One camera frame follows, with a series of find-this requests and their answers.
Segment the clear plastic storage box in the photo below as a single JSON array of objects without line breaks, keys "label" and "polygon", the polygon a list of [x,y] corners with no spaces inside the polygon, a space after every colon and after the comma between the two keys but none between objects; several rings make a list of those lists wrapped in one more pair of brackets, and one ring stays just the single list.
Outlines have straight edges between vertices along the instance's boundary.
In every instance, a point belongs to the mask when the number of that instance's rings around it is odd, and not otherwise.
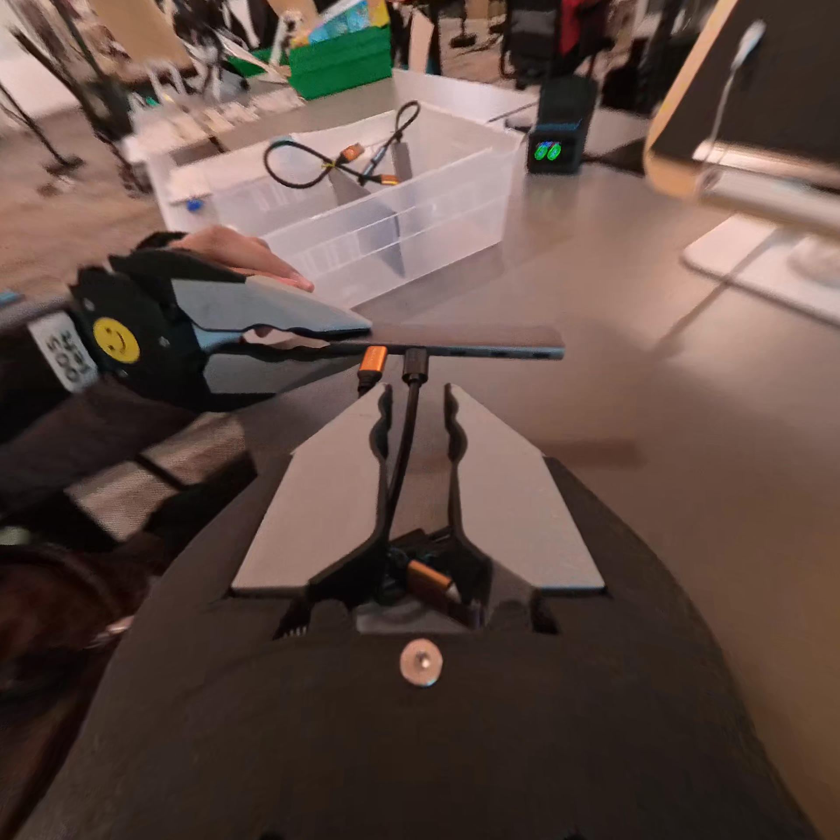
[{"label": "clear plastic storage box", "polygon": [[213,154],[160,161],[155,191],[171,226],[220,224],[264,240],[324,300],[354,308],[500,243],[522,137],[423,104],[404,129],[413,178],[361,185],[325,161],[358,144],[362,172],[396,128],[396,110],[330,129],[293,133]]}]

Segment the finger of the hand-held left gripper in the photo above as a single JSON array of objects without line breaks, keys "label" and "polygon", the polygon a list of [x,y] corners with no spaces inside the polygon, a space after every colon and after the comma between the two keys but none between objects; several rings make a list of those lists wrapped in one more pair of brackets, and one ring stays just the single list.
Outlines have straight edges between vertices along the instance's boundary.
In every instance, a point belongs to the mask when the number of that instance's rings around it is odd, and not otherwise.
[{"label": "finger of the hand-held left gripper", "polygon": [[273,396],[346,371],[367,350],[353,341],[227,344],[207,357],[203,378],[215,395]]},{"label": "finger of the hand-held left gripper", "polygon": [[262,276],[243,282],[174,279],[179,309],[206,333],[245,333],[257,327],[306,338],[367,334],[372,322],[310,292]]}]

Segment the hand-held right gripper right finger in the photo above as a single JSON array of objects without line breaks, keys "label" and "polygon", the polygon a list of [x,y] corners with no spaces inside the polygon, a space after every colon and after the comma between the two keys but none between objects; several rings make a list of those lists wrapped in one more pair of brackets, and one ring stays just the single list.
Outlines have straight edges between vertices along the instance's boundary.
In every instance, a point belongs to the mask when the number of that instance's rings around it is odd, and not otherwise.
[{"label": "hand-held right gripper right finger", "polygon": [[543,452],[456,384],[444,389],[449,519],[484,604],[599,595],[606,583]]}]

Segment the brown cardboard box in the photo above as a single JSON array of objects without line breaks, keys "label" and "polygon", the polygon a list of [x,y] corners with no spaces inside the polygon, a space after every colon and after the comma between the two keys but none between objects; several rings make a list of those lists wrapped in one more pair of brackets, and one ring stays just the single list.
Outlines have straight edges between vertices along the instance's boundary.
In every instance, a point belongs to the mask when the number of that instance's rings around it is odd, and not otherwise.
[{"label": "brown cardboard box", "polygon": [[195,69],[172,21],[155,1],[90,1],[115,42],[144,70]]}]

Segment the green plastic bin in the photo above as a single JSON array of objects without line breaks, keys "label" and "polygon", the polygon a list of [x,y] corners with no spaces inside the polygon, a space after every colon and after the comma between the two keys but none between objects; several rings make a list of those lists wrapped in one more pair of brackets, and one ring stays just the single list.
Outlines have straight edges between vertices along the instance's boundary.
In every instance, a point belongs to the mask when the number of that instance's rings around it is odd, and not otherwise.
[{"label": "green plastic bin", "polygon": [[370,27],[294,48],[288,81],[306,101],[363,87],[392,76],[389,27]]}]

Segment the black device with green lights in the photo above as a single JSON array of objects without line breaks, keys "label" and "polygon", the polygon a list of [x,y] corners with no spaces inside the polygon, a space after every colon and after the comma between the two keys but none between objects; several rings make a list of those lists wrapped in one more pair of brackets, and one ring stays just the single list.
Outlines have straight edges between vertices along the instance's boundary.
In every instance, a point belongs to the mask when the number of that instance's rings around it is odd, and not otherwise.
[{"label": "black device with green lights", "polygon": [[529,174],[578,173],[598,93],[591,77],[569,75],[542,84],[537,118],[527,135]]}]

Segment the person's left hand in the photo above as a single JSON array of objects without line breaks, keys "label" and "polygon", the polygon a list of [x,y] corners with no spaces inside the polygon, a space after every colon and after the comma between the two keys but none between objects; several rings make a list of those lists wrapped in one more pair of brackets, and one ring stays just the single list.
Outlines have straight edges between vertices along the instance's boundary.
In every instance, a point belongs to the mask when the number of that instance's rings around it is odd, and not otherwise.
[{"label": "person's left hand", "polygon": [[185,250],[247,277],[267,277],[301,291],[314,292],[314,284],[275,255],[264,240],[240,234],[226,226],[205,227],[176,240],[169,249]]}]

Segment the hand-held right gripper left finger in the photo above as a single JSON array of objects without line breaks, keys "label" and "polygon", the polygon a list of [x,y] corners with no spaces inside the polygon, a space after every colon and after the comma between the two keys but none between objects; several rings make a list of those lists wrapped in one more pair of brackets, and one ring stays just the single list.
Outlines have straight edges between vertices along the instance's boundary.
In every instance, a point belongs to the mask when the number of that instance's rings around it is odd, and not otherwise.
[{"label": "hand-held right gripper left finger", "polygon": [[293,451],[233,594],[314,591],[382,539],[392,403],[378,384]]}]

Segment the black tripod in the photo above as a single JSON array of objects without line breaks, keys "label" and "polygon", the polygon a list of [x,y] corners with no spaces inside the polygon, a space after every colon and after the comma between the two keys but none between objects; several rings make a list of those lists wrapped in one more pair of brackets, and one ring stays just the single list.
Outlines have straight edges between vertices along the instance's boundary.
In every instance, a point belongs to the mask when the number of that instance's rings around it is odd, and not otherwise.
[{"label": "black tripod", "polygon": [[1,133],[2,149],[14,140],[32,140],[43,168],[65,176],[82,167],[60,135],[67,117],[77,116],[77,101],[36,57],[20,45],[15,33],[24,25],[11,2],[1,2]]}]

